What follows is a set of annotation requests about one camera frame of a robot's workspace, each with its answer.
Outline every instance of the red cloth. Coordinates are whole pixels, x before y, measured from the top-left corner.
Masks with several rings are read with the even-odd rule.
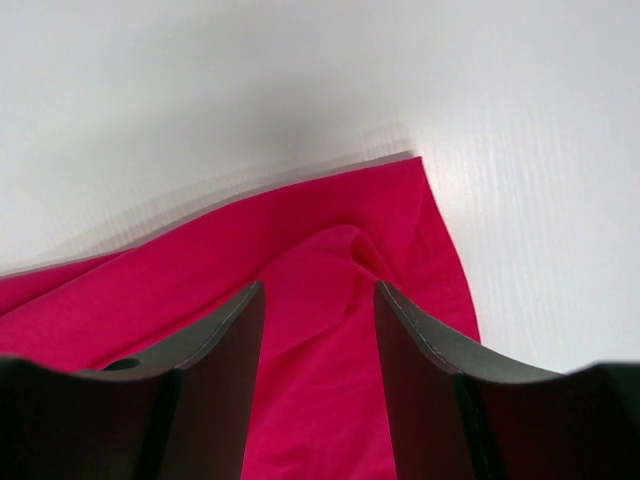
[[[392,479],[378,278],[478,340],[420,159],[281,188],[124,253],[0,280],[0,352],[100,368],[261,279],[266,323],[243,478]]]

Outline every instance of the pink cloth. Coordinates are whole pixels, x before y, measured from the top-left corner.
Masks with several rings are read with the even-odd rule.
[[[419,158],[233,203],[124,253],[0,280],[0,352],[100,368],[267,291],[243,478],[392,479],[373,285],[478,340]]]

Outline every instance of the crumpled red fabric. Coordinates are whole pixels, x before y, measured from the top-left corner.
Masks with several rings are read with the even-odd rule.
[[[274,190],[122,253],[0,280],[0,352],[100,368],[255,279],[267,310],[243,478],[395,478],[375,280],[479,339],[419,158]]]

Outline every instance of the white table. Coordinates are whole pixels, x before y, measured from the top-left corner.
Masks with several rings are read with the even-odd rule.
[[[557,370],[640,359],[637,2],[0,11],[0,273],[411,145],[488,346]]]

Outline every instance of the folded cloth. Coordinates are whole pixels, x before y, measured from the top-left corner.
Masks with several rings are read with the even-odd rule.
[[[479,339],[419,158],[274,190],[140,247],[2,279],[0,353],[101,368],[256,279],[267,310],[243,478],[395,478],[375,280]]]

